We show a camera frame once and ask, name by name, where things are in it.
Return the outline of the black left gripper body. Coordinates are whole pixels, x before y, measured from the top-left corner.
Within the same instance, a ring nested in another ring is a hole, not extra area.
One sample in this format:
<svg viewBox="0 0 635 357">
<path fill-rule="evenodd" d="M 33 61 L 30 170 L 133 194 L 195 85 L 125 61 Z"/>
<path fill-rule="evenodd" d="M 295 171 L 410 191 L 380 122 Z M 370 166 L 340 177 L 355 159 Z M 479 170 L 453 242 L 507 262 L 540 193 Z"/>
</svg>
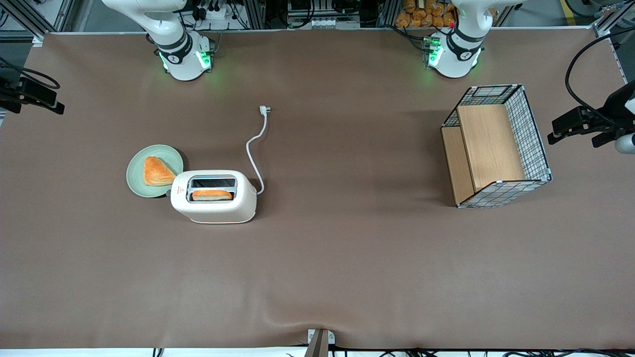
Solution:
<svg viewBox="0 0 635 357">
<path fill-rule="evenodd" d="M 628 108 L 628 103 L 634 99 L 635 82 L 625 84 L 613 92 L 602 106 L 602 115 L 616 129 L 634 131 L 635 115 Z"/>
</svg>

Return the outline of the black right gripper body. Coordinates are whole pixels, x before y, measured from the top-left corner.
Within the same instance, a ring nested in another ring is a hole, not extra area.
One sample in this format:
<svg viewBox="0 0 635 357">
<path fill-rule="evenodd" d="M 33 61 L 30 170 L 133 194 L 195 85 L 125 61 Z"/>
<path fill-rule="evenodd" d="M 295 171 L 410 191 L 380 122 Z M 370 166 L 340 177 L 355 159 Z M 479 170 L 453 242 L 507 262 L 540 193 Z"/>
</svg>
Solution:
<svg viewBox="0 0 635 357">
<path fill-rule="evenodd" d="M 11 87 L 12 83 L 9 79 L 0 77 L 0 107 L 4 111 L 18 114 L 22 110 L 22 99 Z"/>
</svg>

